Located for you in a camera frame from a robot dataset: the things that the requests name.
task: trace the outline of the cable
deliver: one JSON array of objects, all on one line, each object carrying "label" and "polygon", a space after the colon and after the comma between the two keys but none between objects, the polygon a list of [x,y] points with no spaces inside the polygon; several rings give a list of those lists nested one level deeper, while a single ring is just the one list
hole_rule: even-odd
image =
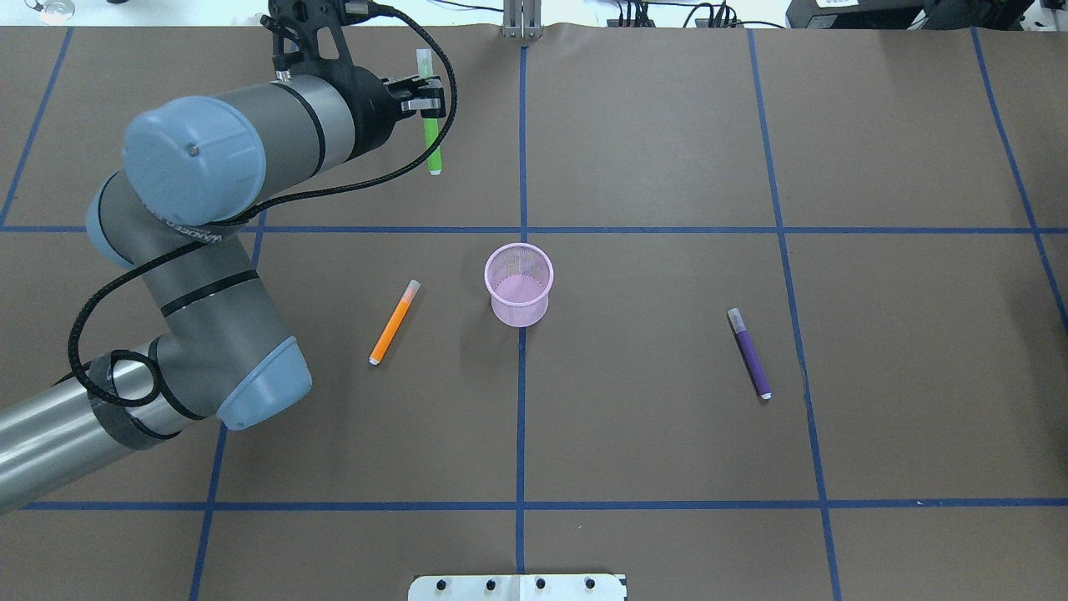
[{"label": "cable", "polygon": [[[994,0],[994,4],[998,4],[998,3],[999,3],[998,0]],[[1001,0],[1001,7],[998,9],[998,14],[994,15],[994,18],[990,19],[990,21],[989,21],[989,25],[990,25],[991,29],[993,29],[994,25],[998,22],[998,19],[1001,18],[1001,14],[1005,12],[1005,6],[1007,6],[1007,5],[1008,5],[1008,1],[1007,0]]]},{"label": "cable", "polygon": [[639,2],[639,6],[642,7],[642,25],[641,27],[653,27],[653,20],[649,19],[649,3]]},{"label": "cable", "polygon": [[771,21],[734,21],[733,23],[726,27],[737,27],[739,25],[770,25],[771,27],[776,27],[779,29],[786,29],[785,27]]},{"label": "cable", "polygon": [[702,6],[708,7],[708,20],[709,21],[712,20],[712,11],[716,10],[716,6],[711,5],[708,2],[702,2],[701,4],[694,4],[693,9],[690,10],[690,14],[686,15],[686,20],[682,21],[682,29],[686,29],[686,26],[690,25],[690,19],[693,18],[693,14],[696,13],[697,10],[701,9]]},{"label": "cable", "polygon": [[438,146],[441,145],[441,141],[445,138],[445,133],[449,132],[449,129],[452,128],[453,126],[453,122],[456,120],[456,106],[458,101],[457,101],[457,90],[456,90],[456,72],[453,70],[453,63],[450,62],[449,57],[445,56],[445,51],[441,49],[441,46],[439,46],[437,42],[435,42],[434,37],[431,37],[430,34],[427,33],[425,29],[420,27],[420,25],[415,22],[411,17],[394,9],[393,6],[387,6],[384,4],[373,4],[373,6],[377,6],[380,11],[379,14],[382,16],[397,18],[404,21],[405,25],[411,28],[412,31],[419,34],[419,36],[422,37],[423,41],[430,46],[430,49],[434,50],[434,53],[438,56],[438,58],[441,60],[441,64],[445,67],[445,76],[449,78],[449,93],[451,95],[451,98],[449,100],[449,114],[445,116],[445,123],[441,126],[441,131],[438,132],[438,137],[434,139],[434,142],[430,143],[430,145],[427,146],[425,151],[423,151],[423,154],[415,157],[408,164],[405,164],[404,167],[397,169],[396,171],[387,173],[386,175],[380,175],[378,177],[374,177],[372,179],[366,179],[364,181],[359,181],[356,184],[346,184],[344,186],[335,186],[332,188],[323,188],[318,190],[309,190],[303,192],[296,192],[286,195],[276,196],[269,200],[265,200],[260,204],[252,205],[242,210],[241,212],[235,215],[234,217],[226,219],[225,221],[217,221],[214,224],[239,225],[247,223],[250,219],[252,219],[256,215],[263,212],[264,210],[267,210],[272,206],[278,206],[279,204],[285,204],[286,202],[293,202],[295,200],[304,200],[309,197],[319,197],[335,193],[350,192],[354,190],[362,190],[365,188],[370,188],[372,186],[384,184],[386,181],[389,181],[390,179],[395,179],[400,175],[404,175],[405,173],[422,164],[423,161],[425,161],[431,154],[434,154],[434,151],[438,149]]},{"label": "cable", "polygon": [[716,15],[708,19],[708,25],[705,27],[726,27],[725,22],[727,20],[727,9],[729,9],[729,6],[727,6],[726,2],[720,4],[719,10],[716,11]]},{"label": "cable", "polygon": [[[346,192],[351,190],[370,188],[372,186],[377,186],[378,184],[382,184],[389,181],[390,179],[399,177],[400,175],[404,175],[405,173],[419,167],[420,164],[423,163],[423,161],[425,161],[430,156],[430,154],[434,153],[435,149],[438,148],[439,145],[441,145],[441,141],[444,139],[445,133],[449,132],[449,129],[452,127],[453,122],[456,120],[456,107],[458,104],[457,100],[458,94],[456,89],[456,73],[453,69],[452,62],[450,62],[449,57],[445,54],[445,51],[441,48],[441,46],[439,46],[438,43],[434,39],[434,37],[430,36],[430,34],[427,33],[427,31],[423,29],[418,22],[415,22],[414,19],[412,19],[405,13],[394,9],[393,6],[388,6],[383,4],[374,4],[374,3],[372,3],[371,5],[379,11],[378,13],[379,16],[394,17],[404,21],[405,25],[411,28],[412,31],[419,34],[419,36],[422,37],[423,41],[430,46],[430,48],[434,50],[434,53],[438,56],[438,58],[441,60],[441,63],[444,65],[445,75],[449,78],[449,92],[451,94],[451,98],[449,104],[449,114],[445,117],[444,125],[442,125],[441,127],[441,131],[438,132],[438,137],[435,138],[434,142],[429,146],[427,146],[427,148],[421,155],[419,155],[419,157],[417,157],[408,164],[405,164],[400,169],[393,171],[392,173],[388,173],[386,175],[381,175],[379,177],[367,179],[365,181],[359,181],[356,184],[348,184],[345,186],[337,186],[333,188],[324,188],[319,190],[310,190],[305,192],[299,192],[299,193],[293,193],[288,195],[273,197],[264,201],[260,204],[256,204],[254,206],[251,206],[241,211],[239,215],[235,216],[234,218],[229,219],[226,221],[222,221],[219,224],[244,223],[249,219],[251,219],[252,217],[258,215],[260,212],[270,208],[271,206],[277,206],[279,204],[285,202],[292,202],[294,200],[315,197],[320,195],[328,195],[332,193],[340,193],[340,192]],[[90,316],[93,315],[93,312],[96,311],[96,307],[103,302],[104,298],[107,297],[109,294],[111,294],[115,289],[119,289],[126,283],[129,283],[130,281],[134,281],[135,279],[141,276],[142,274],[151,271],[152,269],[155,269],[156,267],[164,263],[168,263],[170,260],[173,260],[179,256],[184,256],[197,250],[198,248],[201,248],[202,246],[205,246],[205,243],[202,241],[191,241],[189,243],[186,243],[185,246],[175,248],[170,252],[160,254],[159,256],[156,256],[155,258],[144,263],[143,265],[137,266],[126,271],[125,273],[119,275],[117,278],[111,280],[110,282],[105,284],[100,289],[97,289],[92,296],[90,296],[89,300],[87,300],[85,304],[78,313],[78,317],[75,318],[74,326],[70,327],[70,333],[67,336],[67,363],[70,366],[72,377],[75,380],[77,380],[78,383],[81,384],[91,396],[97,397],[104,402],[119,406],[122,408],[139,408],[151,404],[159,395],[163,386],[163,376],[160,373],[159,364],[156,363],[154,360],[146,358],[140,353],[136,353],[134,351],[126,351],[126,350],[112,351],[110,353],[109,361],[112,362],[130,361],[145,366],[148,369],[148,374],[152,376],[152,390],[146,395],[136,399],[127,399],[125,397],[121,397],[116,394],[113,394],[109,391],[106,391],[101,389],[99,385],[97,385],[95,382],[93,382],[93,380],[89,377],[89,371],[88,371],[90,368],[90,364],[82,364],[81,362],[81,354],[79,352],[79,347],[81,344],[81,335],[85,330],[85,325],[89,322]]]},{"label": "cable", "polygon": [[122,408],[139,408],[151,404],[153,399],[159,395],[159,391],[163,383],[163,377],[159,371],[159,364],[140,353],[135,353],[132,351],[112,351],[111,358],[113,360],[136,362],[148,368],[148,374],[152,375],[152,391],[143,397],[127,399],[99,388],[95,382],[93,382],[92,379],[89,378],[89,364],[81,363],[81,357],[78,352],[78,347],[81,343],[81,333],[85,330],[85,323],[89,321],[89,317],[93,314],[93,311],[96,310],[96,306],[100,304],[105,296],[111,294],[115,289],[119,289],[119,287],[123,284],[134,281],[142,274],[155,269],[163,263],[188,254],[202,246],[204,246],[203,241],[191,241],[185,246],[175,248],[166,254],[160,254],[152,260],[135,267],[111,280],[104,287],[97,289],[95,294],[89,297],[85,305],[83,305],[81,312],[78,313],[78,317],[75,318],[74,326],[70,327],[70,334],[67,337],[67,362],[70,364],[70,375],[78,381],[78,384],[81,384],[85,391],[89,392],[91,396],[98,397],[105,402]]},{"label": "cable", "polygon": [[436,2],[438,4],[449,4],[450,6],[459,6],[461,9],[467,9],[469,11],[490,11],[493,13],[503,13],[503,9],[494,9],[493,6],[478,6],[476,4],[461,4],[460,2],[452,2],[451,0],[429,0],[430,2]]},{"label": "cable", "polygon": [[646,2],[646,4],[653,4],[654,6],[701,6],[702,4],[707,4],[707,2],[702,2],[701,4],[688,4],[685,2]]}]

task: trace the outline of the robotic arm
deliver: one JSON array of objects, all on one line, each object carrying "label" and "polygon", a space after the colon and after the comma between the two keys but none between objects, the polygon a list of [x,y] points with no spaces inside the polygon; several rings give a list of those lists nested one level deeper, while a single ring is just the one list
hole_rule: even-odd
[{"label": "robotic arm", "polygon": [[[124,170],[93,200],[96,248],[129,269],[87,304],[72,331],[73,373],[0,413],[0,513],[135,450],[218,415],[232,430],[294,405],[312,385],[308,366],[235,234],[288,200],[370,187],[421,163],[455,116],[452,66],[407,15],[374,2],[271,0],[277,79],[214,97],[172,100],[136,117]],[[342,27],[400,18],[445,63],[452,104],[437,141],[406,167],[370,181],[268,200],[383,144],[397,121],[445,115],[436,77],[379,79],[356,66]],[[319,54],[328,29],[336,60]],[[296,49],[285,52],[288,39]],[[87,366],[78,339],[109,291],[143,274],[170,332]]]}]

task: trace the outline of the pink mesh cup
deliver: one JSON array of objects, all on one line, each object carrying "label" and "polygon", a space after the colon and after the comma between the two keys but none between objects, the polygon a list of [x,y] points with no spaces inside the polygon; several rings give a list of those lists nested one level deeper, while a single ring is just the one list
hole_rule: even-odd
[{"label": "pink mesh cup", "polygon": [[513,328],[537,323],[549,309],[552,260],[540,248],[517,241],[493,251],[484,271],[493,315]]}]

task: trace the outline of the blue tape line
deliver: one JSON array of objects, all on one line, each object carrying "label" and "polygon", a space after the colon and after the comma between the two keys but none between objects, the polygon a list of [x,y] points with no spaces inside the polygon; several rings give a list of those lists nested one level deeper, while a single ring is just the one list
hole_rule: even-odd
[{"label": "blue tape line", "polygon": [[527,227],[536,234],[773,234],[768,226],[541,226]]},{"label": "blue tape line", "polygon": [[260,267],[260,249],[264,242],[264,233],[266,233],[265,228],[267,227],[267,212],[269,212],[269,210],[264,210],[263,212],[261,212],[260,219],[256,221],[256,228],[255,228],[256,239],[255,241],[252,242],[252,257],[251,257],[253,268]]},{"label": "blue tape line", "polygon": [[0,226],[3,226],[4,221],[7,220],[7,211],[11,210],[11,204],[15,201],[15,191],[18,189],[18,181],[22,178],[22,169],[26,167],[26,161],[30,158],[33,140],[37,137],[37,128],[41,127],[41,120],[45,116],[45,108],[48,107],[48,98],[51,97],[52,90],[56,88],[56,80],[60,76],[60,68],[63,66],[63,59],[66,58],[67,48],[70,47],[72,36],[74,36],[74,28],[69,27],[67,28],[66,35],[63,36],[63,45],[60,46],[60,53],[56,57],[56,65],[52,66],[52,75],[48,78],[45,94],[41,97],[41,105],[37,106],[37,114],[34,115],[30,132],[26,137],[22,154],[18,157],[18,164],[15,167],[15,176],[12,177],[11,186],[7,188],[7,196],[4,197],[3,206],[0,207]]},{"label": "blue tape line", "polygon": [[527,241],[527,46],[519,48],[519,241]]},{"label": "blue tape line", "polygon": [[1027,222],[1031,223],[1031,231],[1035,236],[1035,247],[1038,249],[1038,256],[1042,260],[1042,268],[1046,270],[1046,279],[1053,291],[1053,302],[1061,314],[1061,326],[1064,327],[1065,334],[1068,334],[1068,310],[1065,309],[1064,298],[1061,296],[1061,287],[1057,279],[1053,274],[1053,267],[1046,253],[1046,243],[1039,233],[1038,221],[1035,219],[1035,211],[1031,206],[1031,199],[1027,197],[1027,190],[1023,185],[1023,177],[1020,176],[1020,168],[1016,162],[1016,155],[1012,153],[1012,145],[1009,144],[1008,133],[1005,132],[1005,125],[1002,123],[1001,111],[998,110],[998,100],[994,99],[994,90],[990,84],[990,74],[987,72],[987,61],[983,56],[983,45],[979,43],[979,30],[972,28],[972,44],[975,46],[975,58],[979,62],[979,73],[983,75],[983,86],[987,91],[987,100],[990,102],[990,112],[994,116],[994,125],[998,126],[998,135],[1002,139],[1005,147],[1005,156],[1008,157],[1009,168],[1012,170],[1012,178],[1016,180],[1016,188],[1020,192],[1020,201],[1023,202],[1023,211],[1027,213]]},{"label": "blue tape line", "polygon": [[[498,225],[266,225],[264,232],[277,233],[426,233],[426,234],[517,234],[521,227]],[[786,225],[787,234],[929,234],[929,235],[1031,235],[1031,227],[912,227],[912,226],[818,226]],[[248,225],[241,233],[254,234],[258,225]],[[528,226],[532,234],[775,234],[779,227],[764,225],[546,225]],[[84,225],[3,225],[0,232],[84,233]],[[1046,235],[1068,234],[1068,227],[1038,227]]]},{"label": "blue tape line", "polygon": [[85,225],[4,225],[0,232],[25,233],[85,233]]},{"label": "blue tape line", "polygon": [[219,502],[218,511],[514,511],[511,501]]},{"label": "blue tape line", "polygon": [[1030,234],[1030,227],[864,227],[864,226],[804,226],[783,227],[788,234]]},{"label": "blue tape line", "polygon": [[[215,513],[242,511],[515,511],[512,501],[216,502]],[[527,501],[524,511],[718,511],[768,509],[938,509],[947,507],[1068,507],[1068,497],[843,499],[783,501]],[[22,511],[204,511],[206,503],[38,501]]]},{"label": "blue tape line", "polygon": [[226,426],[219,425],[219,440],[215,445],[215,461],[211,464],[211,481],[207,489],[207,502],[204,504],[204,522],[201,524],[200,543],[197,545],[197,563],[193,565],[193,579],[189,586],[189,601],[200,597],[201,576],[204,575],[204,559],[207,557],[207,542],[211,534],[211,518],[215,515],[215,496],[219,490],[219,473],[222,471],[222,454],[226,448]]},{"label": "blue tape line", "polygon": [[516,573],[525,571],[527,510],[527,329],[519,329],[518,404],[516,407]]},{"label": "blue tape line", "polygon": [[529,501],[528,511],[708,511],[723,509],[819,509],[811,501]]},{"label": "blue tape line", "polygon": [[[260,213],[256,220],[256,238],[252,242],[252,268],[260,265],[260,249],[263,247],[264,230],[267,226],[267,210]],[[215,445],[215,461],[211,464],[211,480],[207,488],[207,502],[204,504],[204,522],[201,524],[200,543],[197,545],[197,563],[193,566],[192,584],[189,586],[189,601],[195,601],[200,596],[201,578],[204,575],[204,560],[207,558],[207,543],[211,536],[211,521],[216,510],[216,495],[219,492],[219,475],[222,472],[222,456],[226,450],[226,426],[219,425],[219,440]]]},{"label": "blue tape line", "polygon": [[783,262],[783,275],[786,281],[786,299],[790,309],[790,322],[794,327],[794,347],[801,367],[801,378],[804,382],[805,415],[808,421],[808,445],[812,449],[812,464],[816,473],[816,491],[821,504],[820,517],[823,522],[823,544],[827,548],[827,566],[831,578],[831,592],[834,601],[842,601],[842,586],[838,580],[838,560],[834,552],[834,534],[831,531],[831,512],[827,508],[827,486],[823,481],[823,462],[819,453],[819,436],[816,432],[816,413],[812,407],[812,388],[808,384],[808,367],[804,359],[804,343],[801,339],[801,323],[798,317],[797,297],[794,292],[794,274],[790,272],[789,250],[786,246],[786,228],[783,224],[783,210],[779,202],[779,183],[775,178],[775,162],[771,154],[771,136],[768,132],[768,114],[764,104],[764,90],[760,85],[760,67],[756,56],[756,38],[753,30],[747,30],[749,38],[749,57],[753,66],[753,86],[756,92],[756,109],[760,117],[760,136],[764,139],[764,157],[768,168],[768,185],[771,189],[771,204],[775,211],[775,227],[779,230],[779,253]]},{"label": "blue tape line", "polygon": [[918,509],[939,507],[1068,507],[1068,499],[873,499],[828,501],[831,509]]},{"label": "blue tape line", "polygon": [[203,503],[155,501],[37,501],[23,511],[204,511]]},{"label": "blue tape line", "polygon": [[428,225],[267,225],[266,232],[286,234],[367,233],[367,234],[514,234],[515,226],[444,226]]},{"label": "blue tape line", "polygon": [[[527,51],[519,48],[519,239],[528,241],[527,222]],[[516,573],[527,571],[527,329],[519,329],[516,404]]]}]

